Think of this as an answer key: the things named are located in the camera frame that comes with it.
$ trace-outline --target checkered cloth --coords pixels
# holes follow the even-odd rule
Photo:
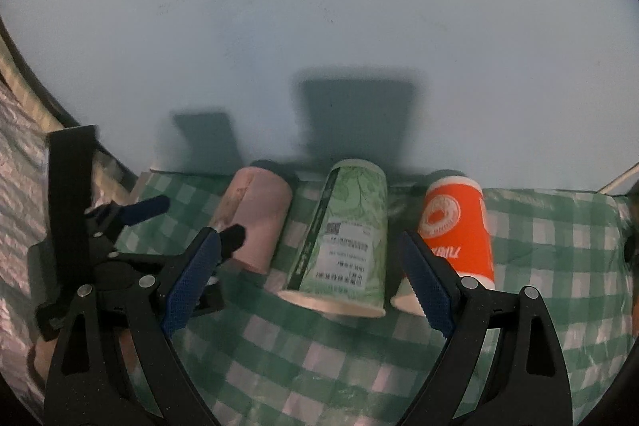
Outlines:
[[[167,194],[168,214],[124,231],[123,251],[177,254],[209,222],[228,177],[152,174],[141,198]],[[204,401],[225,425],[393,425],[424,382],[444,340],[423,318],[388,304],[399,270],[389,251],[387,315],[322,315],[277,297],[311,221],[321,184],[296,188],[268,276],[220,271],[226,309],[192,319],[173,343]],[[485,190],[496,288],[533,285],[564,351],[578,422],[609,387],[632,343],[624,198],[561,191]],[[424,188],[391,186],[389,244],[417,226]],[[477,403],[496,331],[489,331],[458,414]],[[141,371],[141,402],[157,409]]]

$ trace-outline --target white cable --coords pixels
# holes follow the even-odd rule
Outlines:
[[[613,191],[616,187],[618,187],[620,184],[622,184],[624,181],[628,180],[628,178],[632,177],[635,174],[639,174],[639,162],[635,164],[635,166],[632,166],[623,174],[621,174],[618,178],[609,182],[606,186],[598,190],[598,193],[607,194]]]

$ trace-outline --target green paper cup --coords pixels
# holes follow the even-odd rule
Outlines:
[[[379,166],[363,159],[338,162],[279,296],[320,312],[384,316],[387,199]]]

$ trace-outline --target barcode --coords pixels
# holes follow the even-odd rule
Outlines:
[[[329,222],[326,225],[326,234],[327,235],[339,235],[339,226],[341,222]]]

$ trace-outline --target orange cup logo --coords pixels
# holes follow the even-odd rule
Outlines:
[[[424,208],[420,233],[426,238],[439,237],[455,228],[461,218],[461,208],[455,197],[435,196]]]

